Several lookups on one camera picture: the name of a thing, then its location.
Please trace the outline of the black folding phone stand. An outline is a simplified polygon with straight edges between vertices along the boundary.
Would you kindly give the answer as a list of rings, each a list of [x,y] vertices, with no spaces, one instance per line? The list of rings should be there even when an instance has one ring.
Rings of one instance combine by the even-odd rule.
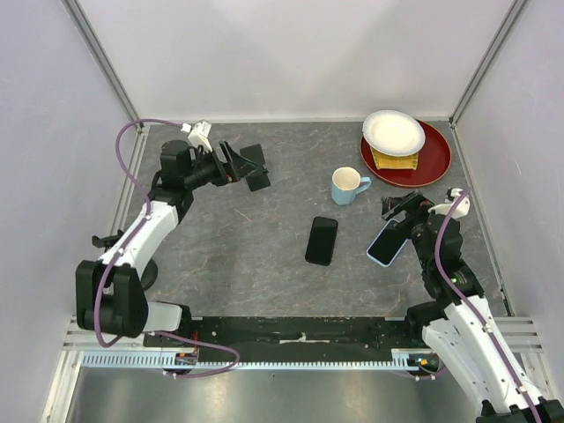
[[[266,189],[271,186],[271,181],[268,176],[268,169],[266,168],[266,160],[263,154],[263,148],[260,144],[250,145],[240,149],[240,155],[253,162],[256,166],[252,172],[249,172],[246,177],[251,192],[256,192],[261,189]]]

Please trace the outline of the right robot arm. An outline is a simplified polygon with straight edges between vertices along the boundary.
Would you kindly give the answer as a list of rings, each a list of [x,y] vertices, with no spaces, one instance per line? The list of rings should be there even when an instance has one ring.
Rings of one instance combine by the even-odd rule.
[[[412,243],[432,298],[408,309],[405,340],[438,355],[478,422],[561,422],[562,404],[545,398],[526,374],[462,258],[460,220],[470,208],[466,189],[449,189],[439,204],[418,191],[382,199],[384,228]]]

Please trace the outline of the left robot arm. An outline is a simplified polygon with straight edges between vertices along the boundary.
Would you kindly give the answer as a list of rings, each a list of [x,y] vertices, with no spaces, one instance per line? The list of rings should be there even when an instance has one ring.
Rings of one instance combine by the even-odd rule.
[[[160,170],[152,180],[149,201],[126,231],[106,238],[93,238],[105,250],[96,261],[83,261],[76,269],[76,315],[78,327],[97,335],[135,338],[162,330],[174,346],[193,337],[186,307],[149,301],[145,290],[158,276],[152,257],[175,230],[193,204],[194,190],[211,183],[225,186],[246,180],[249,189],[269,186],[261,145],[236,152],[220,143],[225,159],[213,150],[195,148],[183,140],[161,147]]]

